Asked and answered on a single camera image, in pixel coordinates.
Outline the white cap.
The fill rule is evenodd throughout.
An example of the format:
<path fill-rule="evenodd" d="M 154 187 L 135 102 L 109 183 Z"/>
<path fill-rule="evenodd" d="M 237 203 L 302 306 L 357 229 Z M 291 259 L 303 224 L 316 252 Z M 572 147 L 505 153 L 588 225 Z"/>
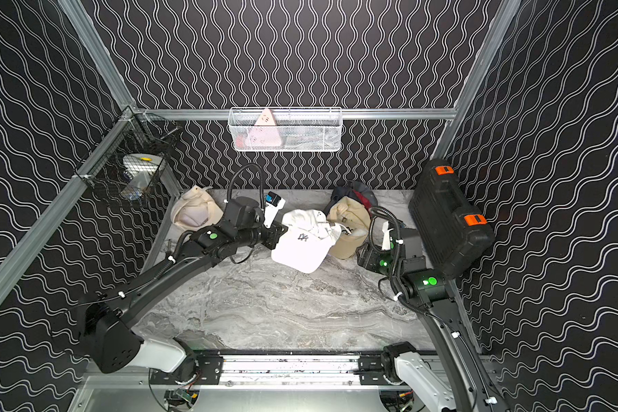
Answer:
<path fill-rule="evenodd" d="M 282 224 L 288 231 L 271 252 L 271 258 L 278 264 L 305 274 L 319 269 L 342 234 L 342 228 L 329 222 L 326 215 L 317 209 L 287 212 Z"/>

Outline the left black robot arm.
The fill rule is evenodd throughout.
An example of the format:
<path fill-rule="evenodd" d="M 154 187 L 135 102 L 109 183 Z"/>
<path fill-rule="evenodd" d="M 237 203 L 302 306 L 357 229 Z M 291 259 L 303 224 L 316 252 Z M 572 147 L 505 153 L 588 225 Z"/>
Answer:
<path fill-rule="evenodd" d="M 284 199 L 274 192 L 261 192 L 258 200 L 234 197 L 232 190 L 230 185 L 218 222 L 182 233 L 165 260 L 123 288 L 85 295 L 75 305 L 77 339 L 103 374 L 146 367 L 178 374 L 182 382 L 198 374 L 195 354 L 188 346 L 175 339 L 147 336 L 135 327 L 152 307 L 194 276 L 233 259 L 240 247 L 276 248 L 288 231 L 276 220 Z"/>

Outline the cream cap with text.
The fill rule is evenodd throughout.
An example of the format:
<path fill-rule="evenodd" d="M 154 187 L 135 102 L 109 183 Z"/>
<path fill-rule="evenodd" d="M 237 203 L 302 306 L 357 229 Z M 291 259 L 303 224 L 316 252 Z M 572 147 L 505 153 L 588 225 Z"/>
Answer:
<path fill-rule="evenodd" d="M 197 231 L 218 223 L 223 211 L 206 189 L 197 185 L 185 192 L 174 204 L 171 221 L 183 230 Z"/>

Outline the tan cap with logo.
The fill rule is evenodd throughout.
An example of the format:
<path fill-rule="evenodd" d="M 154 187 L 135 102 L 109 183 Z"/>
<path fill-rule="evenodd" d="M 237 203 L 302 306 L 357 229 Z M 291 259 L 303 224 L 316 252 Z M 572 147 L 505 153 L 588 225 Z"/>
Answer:
<path fill-rule="evenodd" d="M 327 220 L 342 230 L 329 254 L 336 259 L 351 258 L 368 237 L 371 217 L 367 209 L 351 197 L 342 197 L 331 207 Z"/>

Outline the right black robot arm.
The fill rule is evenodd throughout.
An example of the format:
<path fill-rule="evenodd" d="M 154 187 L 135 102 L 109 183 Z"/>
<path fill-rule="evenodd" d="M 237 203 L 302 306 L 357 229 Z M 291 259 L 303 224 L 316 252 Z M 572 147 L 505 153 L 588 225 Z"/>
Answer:
<path fill-rule="evenodd" d="M 403 411 L 508 411 L 508 401 L 492 382 L 460 317 L 451 285 L 438 271 L 424 268 L 418 233 L 406 228 L 381 206 L 370 209 L 372 222 L 386 231 L 374 235 L 356 252 L 357 263 L 389 283 L 386 299 L 417 316 L 425 326 L 445 371 L 440 378 L 410 343 L 384 347 L 379 374 L 392 386 L 406 386 Z"/>

